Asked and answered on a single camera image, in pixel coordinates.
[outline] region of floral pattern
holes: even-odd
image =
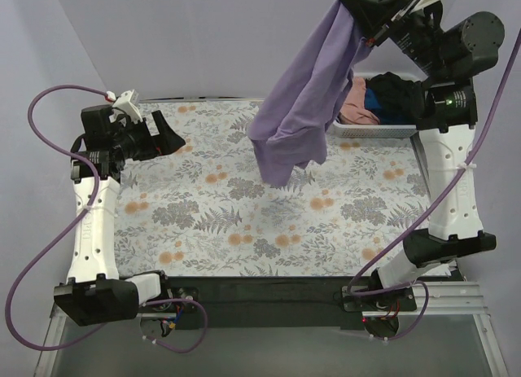
[[[126,165],[120,274],[353,275],[428,205],[409,140],[328,136],[326,163],[295,169],[284,187],[263,183],[246,136],[260,104],[140,106],[143,115],[160,109],[186,145]]]

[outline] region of white wall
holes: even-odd
[[[488,115],[521,23],[521,0],[456,0],[447,24],[476,11],[491,11],[506,26],[499,64],[475,79],[481,125]],[[461,259],[469,279],[477,279],[492,314],[494,331],[510,375],[521,375],[521,247],[519,246],[519,159],[521,159],[521,56],[501,98],[487,140],[476,157],[476,198],[485,230],[497,236],[497,249]]]
[[[265,97],[333,1],[60,0],[107,87],[144,99]],[[358,68],[387,70],[419,73],[391,42]]]
[[[0,0],[0,302],[22,268],[74,217],[68,159],[41,143],[28,127],[27,106],[41,90],[76,83],[103,89],[58,0]],[[36,121],[70,147],[81,132],[81,107],[103,103],[93,94],[51,95]],[[22,282],[13,305],[22,335],[41,344],[53,287],[72,257],[67,237]],[[33,375],[38,353],[24,348],[0,324],[0,375]]]

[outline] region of black cloth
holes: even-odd
[[[403,80],[387,72],[374,76],[366,82],[382,108],[391,114],[403,116],[413,124],[418,114],[418,101],[422,96],[421,83]]]

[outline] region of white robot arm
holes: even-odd
[[[367,43],[390,38],[427,75],[417,83],[412,106],[427,158],[434,202],[459,169],[466,172],[434,210],[427,230],[404,239],[404,250],[371,275],[370,290],[412,283],[451,260],[496,247],[484,233],[475,201],[474,165],[465,161],[478,120],[472,77],[492,68],[505,30],[492,13],[478,12],[448,31],[440,27],[440,0],[340,0],[353,14]]]
[[[114,217],[120,171],[127,159],[149,160],[174,153],[185,141],[168,126],[160,111],[152,113],[159,134],[152,136],[137,105],[135,90],[112,99],[112,105],[81,112],[81,136],[88,158],[101,178],[92,206],[94,175],[84,163],[72,162],[77,214],[88,213],[76,228],[72,264],[65,284],[55,287],[55,302],[78,325],[134,318],[139,305],[158,296],[169,298],[166,276],[156,271],[121,280],[114,257]],[[77,140],[72,151],[79,151]]]

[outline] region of purple shirt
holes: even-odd
[[[351,88],[352,66],[370,50],[337,0],[248,129],[265,182],[285,186],[294,165],[305,168],[310,160],[326,161],[326,130]]]

